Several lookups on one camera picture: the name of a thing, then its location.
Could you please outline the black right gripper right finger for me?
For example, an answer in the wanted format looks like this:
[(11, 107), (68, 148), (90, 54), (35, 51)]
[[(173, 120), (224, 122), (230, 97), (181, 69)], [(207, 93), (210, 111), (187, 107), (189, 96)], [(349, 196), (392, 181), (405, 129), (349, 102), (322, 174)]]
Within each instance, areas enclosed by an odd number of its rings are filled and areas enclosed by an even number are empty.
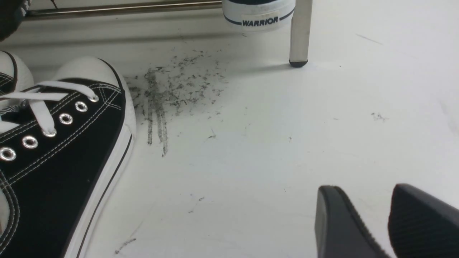
[(388, 233), (398, 258), (457, 258), (459, 211), (408, 183), (392, 191)]

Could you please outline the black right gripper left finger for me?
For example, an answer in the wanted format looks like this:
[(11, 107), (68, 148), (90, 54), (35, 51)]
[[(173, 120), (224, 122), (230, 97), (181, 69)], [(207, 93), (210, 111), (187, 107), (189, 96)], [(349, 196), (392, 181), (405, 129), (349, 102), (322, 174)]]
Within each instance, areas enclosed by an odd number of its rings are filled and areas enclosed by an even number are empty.
[(318, 258), (389, 257), (338, 186), (318, 188), (314, 231)]

